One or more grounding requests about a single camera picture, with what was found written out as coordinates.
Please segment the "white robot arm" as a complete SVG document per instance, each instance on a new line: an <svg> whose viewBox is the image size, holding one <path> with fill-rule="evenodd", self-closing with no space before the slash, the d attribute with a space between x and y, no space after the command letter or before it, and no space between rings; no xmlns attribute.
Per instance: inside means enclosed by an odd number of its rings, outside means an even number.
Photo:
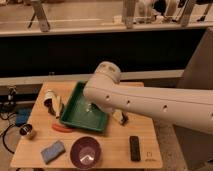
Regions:
<svg viewBox="0 0 213 171"><path fill-rule="evenodd" d="M109 114L121 109L213 134L213 90L128 86L120 77L116 64L101 62L84 87L85 98Z"/></svg>

